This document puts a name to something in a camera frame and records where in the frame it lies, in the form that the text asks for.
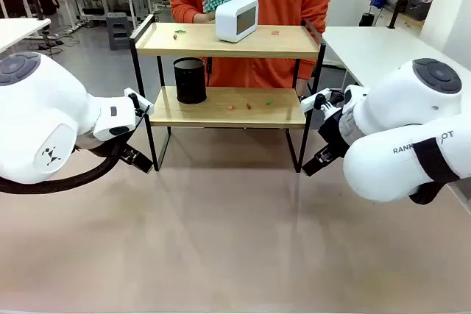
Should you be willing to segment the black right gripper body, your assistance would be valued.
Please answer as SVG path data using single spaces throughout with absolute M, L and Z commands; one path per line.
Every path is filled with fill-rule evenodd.
M 321 150 L 322 155 L 328 156 L 330 159 L 338 157 L 343 158 L 349 148 L 349 144 L 344 140 L 340 133 L 339 122 L 342 117 L 341 110 L 327 118 L 320 126 L 318 133 L 327 143 Z

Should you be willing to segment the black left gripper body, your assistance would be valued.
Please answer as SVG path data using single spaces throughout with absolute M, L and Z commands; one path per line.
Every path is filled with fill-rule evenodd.
M 133 156 L 133 148 L 127 144 L 131 137 L 132 132 L 128 132 L 103 142 L 96 147 L 96 156 L 107 158 L 117 155 L 124 159 L 131 158 Z

